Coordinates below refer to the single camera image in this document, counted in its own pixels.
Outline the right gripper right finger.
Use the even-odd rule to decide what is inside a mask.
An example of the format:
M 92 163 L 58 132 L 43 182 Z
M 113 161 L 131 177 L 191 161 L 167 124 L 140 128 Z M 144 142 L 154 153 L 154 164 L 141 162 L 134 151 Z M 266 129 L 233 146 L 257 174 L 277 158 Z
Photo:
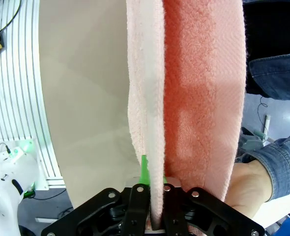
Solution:
M 164 183 L 163 226 L 167 236 L 263 236 L 255 221 L 200 187 L 184 191 L 180 181 Z

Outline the person's bare hand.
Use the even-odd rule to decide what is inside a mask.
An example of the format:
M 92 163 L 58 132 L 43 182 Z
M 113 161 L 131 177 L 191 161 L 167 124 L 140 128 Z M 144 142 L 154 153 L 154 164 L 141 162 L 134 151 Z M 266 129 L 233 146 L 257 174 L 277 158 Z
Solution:
M 266 168 L 257 160 L 235 163 L 225 203 L 249 218 L 272 195 L 272 182 Z

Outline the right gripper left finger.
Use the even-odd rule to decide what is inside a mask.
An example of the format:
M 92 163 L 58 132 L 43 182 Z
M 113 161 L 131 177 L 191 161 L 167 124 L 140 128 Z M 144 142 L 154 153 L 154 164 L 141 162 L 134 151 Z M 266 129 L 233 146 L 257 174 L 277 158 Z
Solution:
M 106 188 L 42 230 L 43 236 L 142 236 L 149 210 L 147 158 L 141 176 L 122 192 Z

